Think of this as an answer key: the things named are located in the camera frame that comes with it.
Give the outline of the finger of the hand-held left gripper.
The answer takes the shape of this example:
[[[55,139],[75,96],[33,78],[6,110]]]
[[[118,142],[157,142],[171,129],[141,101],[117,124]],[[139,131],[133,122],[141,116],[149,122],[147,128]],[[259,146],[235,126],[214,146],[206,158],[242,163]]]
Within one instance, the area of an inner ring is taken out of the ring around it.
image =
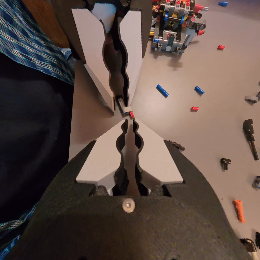
[[[110,86],[111,73],[104,59],[106,30],[88,9],[72,9],[76,29],[85,57],[85,68],[107,106],[115,112],[115,94]]]
[[[125,106],[130,106],[143,63],[141,11],[129,10],[123,18],[118,18],[118,34],[124,80],[123,101]]]

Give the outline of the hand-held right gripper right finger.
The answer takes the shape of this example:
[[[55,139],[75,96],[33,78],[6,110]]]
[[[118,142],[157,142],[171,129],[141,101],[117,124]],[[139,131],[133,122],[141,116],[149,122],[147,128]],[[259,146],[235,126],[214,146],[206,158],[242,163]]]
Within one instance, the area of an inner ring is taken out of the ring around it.
[[[133,118],[135,146],[135,180],[141,196],[148,196],[155,186],[181,184],[181,176],[165,142],[139,119]]]

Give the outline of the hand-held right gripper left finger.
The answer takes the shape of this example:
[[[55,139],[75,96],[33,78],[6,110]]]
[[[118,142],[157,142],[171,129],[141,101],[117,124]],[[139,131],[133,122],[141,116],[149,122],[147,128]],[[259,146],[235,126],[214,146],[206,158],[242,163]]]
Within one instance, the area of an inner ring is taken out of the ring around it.
[[[122,120],[100,136],[76,177],[77,183],[104,186],[110,196],[125,195],[129,180],[124,167],[128,120]]]

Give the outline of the light grey lego connector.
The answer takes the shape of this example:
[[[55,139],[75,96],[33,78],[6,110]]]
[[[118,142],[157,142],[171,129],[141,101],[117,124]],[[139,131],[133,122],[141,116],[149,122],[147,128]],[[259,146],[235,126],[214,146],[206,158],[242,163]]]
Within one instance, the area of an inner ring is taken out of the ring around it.
[[[122,96],[117,96],[117,97],[116,97],[116,100],[117,100],[118,105],[119,105],[119,107],[120,107],[120,109],[121,109],[121,111],[122,111],[122,113],[123,113],[124,115],[130,114],[130,113],[133,112],[131,106],[126,106],[126,105],[125,105],[125,102],[124,102]]]

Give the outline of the black lego pin connector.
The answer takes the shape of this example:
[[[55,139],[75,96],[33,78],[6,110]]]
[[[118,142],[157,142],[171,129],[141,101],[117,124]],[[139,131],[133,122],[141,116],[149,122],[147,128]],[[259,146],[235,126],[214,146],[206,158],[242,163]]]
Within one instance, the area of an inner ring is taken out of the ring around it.
[[[173,141],[168,141],[171,145],[173,145],[175,148],[177,148],[179,151],[184,151],[185,150],[185,148],[182,146],[182,145],[180,145],[180,144],[178,144],[178,143],[176,143],[176,142],[173,142]]]

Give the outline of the multicoloured lego model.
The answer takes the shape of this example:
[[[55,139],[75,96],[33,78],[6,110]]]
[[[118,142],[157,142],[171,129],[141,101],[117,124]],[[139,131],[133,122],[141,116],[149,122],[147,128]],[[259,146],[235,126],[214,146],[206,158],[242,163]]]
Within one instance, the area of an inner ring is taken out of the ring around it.
[[[183,54],[195,36],[205,33],[201,12],[208,10],[192,0],[152,1],[151,49]]]

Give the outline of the small black lego connector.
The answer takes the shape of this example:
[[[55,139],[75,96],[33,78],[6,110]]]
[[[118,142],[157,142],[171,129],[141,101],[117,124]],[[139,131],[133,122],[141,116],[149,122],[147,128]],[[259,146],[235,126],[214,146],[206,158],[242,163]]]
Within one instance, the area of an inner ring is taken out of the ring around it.
[[[223,170],[227,171],[229,165],[231,164],[231,160],[227,158],[221,158],[220,159],[220,164]]]

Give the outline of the orange lego piece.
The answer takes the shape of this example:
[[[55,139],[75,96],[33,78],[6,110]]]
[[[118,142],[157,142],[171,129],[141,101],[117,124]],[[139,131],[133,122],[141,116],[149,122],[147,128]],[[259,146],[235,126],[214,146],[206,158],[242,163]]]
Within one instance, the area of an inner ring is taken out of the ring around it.
[[[234,202],[234,205],[235,205],[235,208],[236,208],[236,213],[237,213],[238,220],[241,223],[244,224],[245,223],[245,217],[244,217],[243,202],[240,201],[240,200],[237,200],[237,199],[235,199],[233,202]]]

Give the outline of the long black lego piece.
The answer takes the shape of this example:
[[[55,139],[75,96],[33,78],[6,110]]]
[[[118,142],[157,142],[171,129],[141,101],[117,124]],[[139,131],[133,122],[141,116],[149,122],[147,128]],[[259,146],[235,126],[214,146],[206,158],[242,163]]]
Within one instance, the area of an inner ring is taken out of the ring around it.
[[[254,139],[254,136],[253,136],[254,128],[253,128],[253,120],[252,119],[247,119],[243,122],[243,132],[244,132],[244,135],[245,135],[247,142],[250,145],[254,159],[259,160],[258,153],[256,151],[255,144],[254,144],[255,139]]]

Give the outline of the grey curved lego piece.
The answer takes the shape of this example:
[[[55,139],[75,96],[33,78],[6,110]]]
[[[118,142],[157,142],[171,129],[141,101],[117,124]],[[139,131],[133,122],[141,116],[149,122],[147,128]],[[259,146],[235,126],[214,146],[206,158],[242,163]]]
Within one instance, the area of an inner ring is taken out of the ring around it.
[[[250,104],[256,104],[260,100],[260,92],[258,92],[255,96],[245,96],[245,101]]]

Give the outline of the person in plaid shirt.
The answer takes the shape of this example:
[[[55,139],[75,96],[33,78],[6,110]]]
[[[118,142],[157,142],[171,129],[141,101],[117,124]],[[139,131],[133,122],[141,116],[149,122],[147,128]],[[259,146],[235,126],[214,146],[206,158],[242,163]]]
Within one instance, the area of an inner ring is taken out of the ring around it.
[[[1,1],[0,19],[2,54],[21,65],[74,86],[74,77],[67,59],[44,34],[22,1]],[[1,223],[1,259],[4,259],[18,242],[36,204],[18,219]]]

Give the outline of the person's dark trousers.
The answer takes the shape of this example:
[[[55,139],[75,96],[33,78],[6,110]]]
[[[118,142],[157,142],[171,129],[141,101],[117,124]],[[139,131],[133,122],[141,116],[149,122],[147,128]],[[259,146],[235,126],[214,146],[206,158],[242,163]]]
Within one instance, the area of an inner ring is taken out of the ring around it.
[[[1,53],[0,221],[18,219],[67,164],[74,87]]]

